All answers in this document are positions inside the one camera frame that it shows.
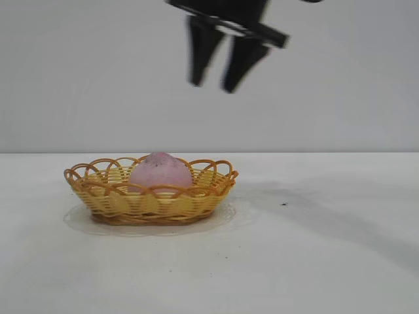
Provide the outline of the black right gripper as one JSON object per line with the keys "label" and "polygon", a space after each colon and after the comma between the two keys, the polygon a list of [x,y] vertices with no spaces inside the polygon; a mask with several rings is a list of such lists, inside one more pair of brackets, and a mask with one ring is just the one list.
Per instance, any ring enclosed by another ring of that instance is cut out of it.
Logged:
{"label": "black right gripper", "polygon": [[232,40],[222,83],[223,90],[230,94],[236,91],[252,67],[268,55],[270,48],[263,43],[285,48],[289,39],[289,35],[261,22],[268,4],[265,0],[172,0],[167,4],[195,15],[187,18],[191,45],[189,82],[194,86],[202,85],[206,69],[225,36],[213,24],[247,36],[234,36]]}

